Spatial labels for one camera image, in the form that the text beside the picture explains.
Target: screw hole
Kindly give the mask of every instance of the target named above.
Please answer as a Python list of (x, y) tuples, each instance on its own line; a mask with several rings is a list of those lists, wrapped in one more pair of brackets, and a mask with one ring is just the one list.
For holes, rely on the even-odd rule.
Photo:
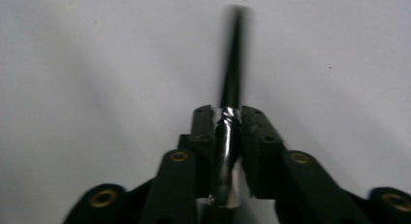
[(181, 162), (188, 158), (188, 155), (182, 151), (177, 151), (170, 155), (170, 158), (175, 162)]
[(309, 163), (309, 157), (303, 153), (293, 153), (290, 155), (291, 159), (299, 164), (307, 164)]
[(411, 212), (411, 202), (406, 200), (405, 198), (395, 193), (386, 193), (381, 197), (391, 207), (396, 208), (400, 211)]
[(117, 192), (112, 189), (106, 189), (96, 193), (89, 201), (89, 204), (94, 208), (103, 208), (117, 199)]

